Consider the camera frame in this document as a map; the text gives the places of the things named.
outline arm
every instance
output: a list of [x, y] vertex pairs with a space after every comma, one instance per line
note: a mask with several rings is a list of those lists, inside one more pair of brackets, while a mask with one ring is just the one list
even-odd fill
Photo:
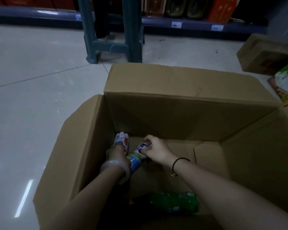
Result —
[[[141, 153], [172, 167], [179, 158], [157, 137], [148, 135], [151, 150]], [[187, 160], [175, 163], [174, 171], [196, 193], [226, 230], [288, 229], [288, 213], [243, 186]]]
[[[125, 161], [121, 144], [110, 149], [109, 159]], [[125, 170], [117, 165], [107, 167], [87, 185], [43, 230], [96, 229], [107, 198]]]

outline price tag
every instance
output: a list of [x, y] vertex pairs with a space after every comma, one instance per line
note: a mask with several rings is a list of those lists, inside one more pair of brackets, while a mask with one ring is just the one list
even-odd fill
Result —
[[182, 22], [172, 22], [172, 28], [181, 28]]
[[81, 21], [81, 14], [76, 14], [76, 20]]
[[224, 25], [212, 25], [211, 30], [212, 31], [223, 31]]

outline metal shelf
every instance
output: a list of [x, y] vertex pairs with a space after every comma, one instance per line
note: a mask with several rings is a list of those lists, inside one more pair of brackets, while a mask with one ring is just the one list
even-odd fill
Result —
[[[58, 21], [81, 22], [79, 12], [31, 7], [0, 6], [0, 17], [21, 17], [28, 19], [49, 19]], [[123, 23], [120, 15], [109, 15], [111, 24]], [[184, 30], [218, 31], [224, 33], [252, 34], [267, 32], [267, 26], [245, 25], [242, 23], [215, 24], [206, 20], [142, 17], [142, 24], [148, 27], [180, 28]]]

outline person's left hand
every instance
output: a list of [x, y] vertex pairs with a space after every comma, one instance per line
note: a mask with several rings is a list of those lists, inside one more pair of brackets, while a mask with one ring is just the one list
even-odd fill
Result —
[[122, 142], [112, 145], [112, 147], [107, 151], [107, 155], [108, 155], [107, 160], [122, 161], [125, 162], [128, 165], [128, 167], [130, 167], [131, 165], [130, 160], [128, 160], [125, 156]]

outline white bangle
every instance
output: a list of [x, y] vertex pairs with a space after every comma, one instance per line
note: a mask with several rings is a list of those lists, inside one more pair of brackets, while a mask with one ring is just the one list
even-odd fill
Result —
[[129, 177], [130, 177], [130, 169], [129, 169], [129, 166], [122, 162], [122, 161], [117, 161], [117, 160], [110, 160], [110, 161], [106, 161], [104, 162], [101, 167], [100, 167], [100, 172], [104, 171], [107, 167], [109, 167], [110, 165], [118, 165], [118, 166], [121, 166], [125, 171], [126, 171], [126, 175], [121, 178], [119, 181], [118, 181], [118, 185], [121, 185], [123, 184], [124, 182], [126, 182]]

